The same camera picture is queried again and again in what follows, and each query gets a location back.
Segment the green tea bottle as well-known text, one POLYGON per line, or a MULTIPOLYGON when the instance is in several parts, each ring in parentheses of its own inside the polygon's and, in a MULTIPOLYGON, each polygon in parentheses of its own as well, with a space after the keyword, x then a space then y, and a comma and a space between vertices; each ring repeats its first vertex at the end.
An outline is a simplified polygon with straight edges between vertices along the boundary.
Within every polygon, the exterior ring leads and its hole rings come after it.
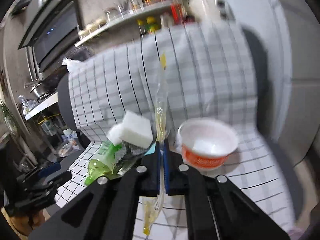
POLYGON ((85 185, 90 185, 101 176, 110 180, 123 176, 145 152, 146 149, 125 141, 118 145, 109 140, 103 142, 89 161, 85 185))

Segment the clear yellow plastic wrapper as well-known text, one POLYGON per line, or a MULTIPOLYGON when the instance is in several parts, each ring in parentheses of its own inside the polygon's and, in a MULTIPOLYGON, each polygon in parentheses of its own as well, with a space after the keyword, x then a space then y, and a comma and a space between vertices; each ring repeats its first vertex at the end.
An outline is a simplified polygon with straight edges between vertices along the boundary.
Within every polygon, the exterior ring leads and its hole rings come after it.
POLYGON ((149 235, 152 224, 156 221, 163 207, 165 196, 165 178, 164 178, 164 146, 167 124, 167 101, 168 101, 168 84, 165 77, 167 68, 167 59, 165 53, 160 58, 160 67, 158 73, 158 86, 156 93, 155 106, 155 124, 156 124, 156 145, 158 146, 159 156, 159 194, 155 198, 143 199, 144 207, 144 228, 143 233, 149 235))

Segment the orange white instant noodle cup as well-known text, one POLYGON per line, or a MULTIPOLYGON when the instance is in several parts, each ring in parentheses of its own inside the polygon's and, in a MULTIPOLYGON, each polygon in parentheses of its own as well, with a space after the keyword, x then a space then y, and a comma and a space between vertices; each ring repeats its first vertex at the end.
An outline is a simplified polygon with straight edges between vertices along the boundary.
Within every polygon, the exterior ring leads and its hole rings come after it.
POLYGON ((228 124, 212 118, 183 122, 176 138, 183 160, 204 171, 222 166, 239 145, 236 131, 228 124))

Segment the metal kitchen shelf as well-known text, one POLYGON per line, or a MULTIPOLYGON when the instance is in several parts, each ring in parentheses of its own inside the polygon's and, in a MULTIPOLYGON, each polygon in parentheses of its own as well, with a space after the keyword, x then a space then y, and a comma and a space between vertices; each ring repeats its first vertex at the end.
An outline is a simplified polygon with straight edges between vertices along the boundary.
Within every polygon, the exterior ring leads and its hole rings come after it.
POLYGON ((136 11, 129 10, 122 16, 119 16, 118 18, 111 20, 110 22, 106 23, 102 27, 99 27, 97 30, 81 38, 79 42, 76 42, 74 44, 74 46, 75 48, 78 48, 79 46, 83 45, 90 39, 98 36, 100 33, 103 33, 108 29, 112 29, 112 28, 127 24, 127 22, 142 20, 143 18, 146 18, 151 15, 161 14, 162 12, 169 10, 172 3, 174 3, 174 0, 166 0, 163 2, 156 2, 154 4, 147 5, 146 7, 139 8, 136 11))

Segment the white sponge block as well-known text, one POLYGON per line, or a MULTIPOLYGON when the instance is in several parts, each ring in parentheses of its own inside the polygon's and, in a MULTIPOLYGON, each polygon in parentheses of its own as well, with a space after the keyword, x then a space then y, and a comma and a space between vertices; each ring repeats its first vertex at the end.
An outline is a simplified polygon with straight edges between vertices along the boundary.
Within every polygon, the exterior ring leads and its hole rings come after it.
POLYGON ((149 119, 132 111, 127 111, 119 124, 113 125, 108 133, 107 139, 114 146, 122 141, 134 146, 147 149, 153 141, 151 122, 149 119))

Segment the metal pot on stove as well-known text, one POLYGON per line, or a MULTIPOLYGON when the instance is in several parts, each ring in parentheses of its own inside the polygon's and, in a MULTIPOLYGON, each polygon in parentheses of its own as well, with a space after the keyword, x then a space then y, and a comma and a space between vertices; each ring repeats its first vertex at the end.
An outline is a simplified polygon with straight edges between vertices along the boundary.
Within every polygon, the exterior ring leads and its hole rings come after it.
POLYGON ((50 93, 50 88, 40 80, 31 81, 24 84, 24 88, 29 88, 30 93, 34 94, 37 98, 44 96, 45 94, 50 93))

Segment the grey office chair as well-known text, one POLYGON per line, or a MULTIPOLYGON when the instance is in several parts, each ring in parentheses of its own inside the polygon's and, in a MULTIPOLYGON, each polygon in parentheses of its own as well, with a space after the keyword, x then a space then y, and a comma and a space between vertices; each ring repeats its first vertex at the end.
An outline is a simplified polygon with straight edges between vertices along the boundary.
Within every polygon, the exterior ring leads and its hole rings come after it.
MULTIPOLYGON (((261 121, 264 115, 263 101, 266 99, 268 90, 271 88, 271 86, 269 85, 267 73, 267 53, 259 37, 257 37, 257 35, 253 33, 253 31, 244 26, 242 27, 242 30, 253 56, 253 64, 257 80, 258 121, 261 121)), ((59 82, 59 85, 57 87, 57 99, 63 120, 69 128, 76 131, 77 128, 73 118, 71 100, 69 96, 68 74, 64 75, 59 82)), ((271 150, 281 169, 282 174, 284 175, 286 184, 289 188, 295 219, 298 219, 303 209, 304 192, 302 185, 286 153, 270 137, 264 136, 264 140, 266 141, 269 149, 271 150)))

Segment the white checkered cloth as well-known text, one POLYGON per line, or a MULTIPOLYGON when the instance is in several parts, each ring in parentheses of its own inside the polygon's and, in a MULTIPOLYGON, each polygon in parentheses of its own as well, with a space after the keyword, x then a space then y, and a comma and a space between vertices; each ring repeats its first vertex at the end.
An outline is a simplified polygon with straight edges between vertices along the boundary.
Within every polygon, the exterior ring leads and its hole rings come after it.
POLYGON ((227 176, 284 231, 295 223, 287 182, 256 126, 257 87, 244 32, 234 23, 190 23, 87 59, 67 77, 72 120, 90 144, 70 166, 72 179, 59 188, 59 207, 85 188, 85 166, 99 152, 108 130, 131 111, 153 121, 159 57, 167 59, 167 127, 171 146, 185 120, 209 117, 232 125, 238 150, 205 176, 227 176))

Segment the black range hood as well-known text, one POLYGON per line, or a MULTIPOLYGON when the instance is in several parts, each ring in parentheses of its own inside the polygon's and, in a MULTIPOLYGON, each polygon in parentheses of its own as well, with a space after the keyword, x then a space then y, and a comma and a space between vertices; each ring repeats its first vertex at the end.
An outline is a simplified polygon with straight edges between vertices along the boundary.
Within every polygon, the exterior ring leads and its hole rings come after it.
POLYGON ((31 16, 18 48, 31 48, 42 73, 79 39, 83 27, 79 0, 31 0, 27 12, 31 16))

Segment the white rice cooker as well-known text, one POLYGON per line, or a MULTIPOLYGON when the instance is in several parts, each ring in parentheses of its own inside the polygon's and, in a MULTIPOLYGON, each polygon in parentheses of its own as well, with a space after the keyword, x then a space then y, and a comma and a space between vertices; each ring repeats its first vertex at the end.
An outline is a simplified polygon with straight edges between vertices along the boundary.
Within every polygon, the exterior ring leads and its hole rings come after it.
POLYGON ((198 22, 218 22, 226 11, 226 3, 225 0, 189 0, 189 11, 198 22))

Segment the grey refrigerator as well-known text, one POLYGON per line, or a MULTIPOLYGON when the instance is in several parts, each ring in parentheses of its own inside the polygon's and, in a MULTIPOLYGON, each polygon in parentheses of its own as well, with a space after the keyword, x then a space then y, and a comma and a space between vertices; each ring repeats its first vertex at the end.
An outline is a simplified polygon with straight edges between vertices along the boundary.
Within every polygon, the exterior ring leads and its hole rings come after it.
POLYGON ((226 1, 266 53, 260 129, 297 164, 319 130, 319 22, 305 0, 226 1))

